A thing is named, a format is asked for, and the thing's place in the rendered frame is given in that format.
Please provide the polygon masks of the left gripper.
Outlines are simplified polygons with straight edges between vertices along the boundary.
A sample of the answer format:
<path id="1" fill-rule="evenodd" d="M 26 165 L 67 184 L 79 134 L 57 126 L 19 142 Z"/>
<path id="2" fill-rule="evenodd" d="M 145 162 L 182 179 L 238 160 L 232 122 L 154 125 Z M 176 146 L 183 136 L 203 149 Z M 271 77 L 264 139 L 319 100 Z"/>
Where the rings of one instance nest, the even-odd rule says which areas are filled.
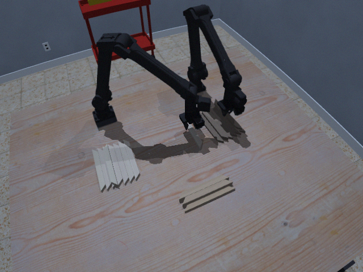
<path id="1" fill-rule="evenodd" d="M 229 108 L 229 109 L 226 109 L 226 107 L 223 105 L 223 102 L 224 102 L 224 98 L 226 98 L 225 96 L 223 97 L 223 100 L 220 100 L 217 102 L 217 105 L 221 108 L 221 111 L 222 111 L 222 114 L 223 116 L 226 116 L 227 113 L 231 113 L 233 110 L 232 110 L 232 107 Z M 228 98 L 226 98 L 228 99 Z M 228 99 L 228 100 L 231 100 L 231 99 Z M 230 112 L 229 112 L 230 111 Z"/>

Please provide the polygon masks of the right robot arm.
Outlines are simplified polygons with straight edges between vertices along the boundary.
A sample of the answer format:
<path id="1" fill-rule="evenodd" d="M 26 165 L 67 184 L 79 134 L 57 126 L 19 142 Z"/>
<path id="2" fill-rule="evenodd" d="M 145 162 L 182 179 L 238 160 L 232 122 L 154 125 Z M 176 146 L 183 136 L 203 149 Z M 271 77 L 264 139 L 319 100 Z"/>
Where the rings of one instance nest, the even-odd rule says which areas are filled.
<path id="1" fill-rule="evenodd" d="M 191 81 L 178 76 L 164 64 L 159 62 L 149 53 L 144 51 L 137 40 L 127 33 L 104 33 L 97 41 L 98 47 L 98 73 L 95 97 L 92 112 L 96 123 L 115 117 L 113 107 L 108 102 L 113 98 L 109 90 L 109 75 L 111 69 L 112 52 L 126 60 L 127 58 L 138 63 L 157 78 L 168 84 L 185 100 L 185 119 L 192 121 L 195 129 L 204 126 L 205 121 L 200 116 L 200 111 L 210 112 L 211 98 L 197 95 L 197 86 Z M 127 49 L 129 47 L 129 49 Z M 197 106 L 196 106 L 197 104 Z"/>

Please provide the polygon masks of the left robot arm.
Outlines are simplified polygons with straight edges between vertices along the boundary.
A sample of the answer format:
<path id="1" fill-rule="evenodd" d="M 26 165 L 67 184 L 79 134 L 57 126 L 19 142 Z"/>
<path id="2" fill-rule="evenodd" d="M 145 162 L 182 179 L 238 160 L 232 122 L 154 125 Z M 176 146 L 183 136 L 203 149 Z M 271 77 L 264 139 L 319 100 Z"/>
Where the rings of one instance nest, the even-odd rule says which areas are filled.
<path id="1" fill-rule="evenodd" d="M 183 11 L 183 16 L 185 16 L 187 21 L 191 54 L 191 63 L 187 71 L 189 81 L 197 86 L 197 93 L 206 90 L 206 87 L 201 82 L 201 80 L 205 80 L 208 77 L 208 71 L 206 63 L 201 60 L 200 28 L 220 68 L 223 87 L 225 88 L 224 96 L 231 99 L 224 98 L 223 105 L 226 109 L 232 107 L 235 116 L 242 114 L 245 109 L 244 105 L 247 102 L 246 95 L 239 87 L 242 77 L 230 61 L 212 25 L 211 18 L 213 13 L 210 7 L 207 5 L 190 7 Z"/>

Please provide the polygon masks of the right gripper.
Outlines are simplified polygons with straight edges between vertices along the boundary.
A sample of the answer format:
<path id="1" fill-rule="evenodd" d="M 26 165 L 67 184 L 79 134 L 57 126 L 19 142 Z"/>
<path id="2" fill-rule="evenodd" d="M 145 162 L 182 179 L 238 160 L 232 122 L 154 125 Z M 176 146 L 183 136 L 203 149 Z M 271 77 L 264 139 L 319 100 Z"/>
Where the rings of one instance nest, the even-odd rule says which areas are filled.
<path id="1" fill-rule="evenodd" d="M 195 111 L 193 111 L 193 112 L 195 112 Z M 186 112 L 188 112 L 188 111 L 186 111 Z M 193 113 L 193 112 L 188 112 L 188 113 Z M 184 127 L 185 127 L 186 130 L 188 129 L 188 126 L 189 126 L 188 123 L 189 124 L 193 124 L 192 121 L 190 121 L 190 122 L 187 123 L 187 120 L 185 119 L 185 112 L 182 113 L 182 114 L 179 114 L 179 117 L 180 117 L 180 120 L 182 121 L 182 123 L 183 123 L 183 125 L 184 125 Z"/>

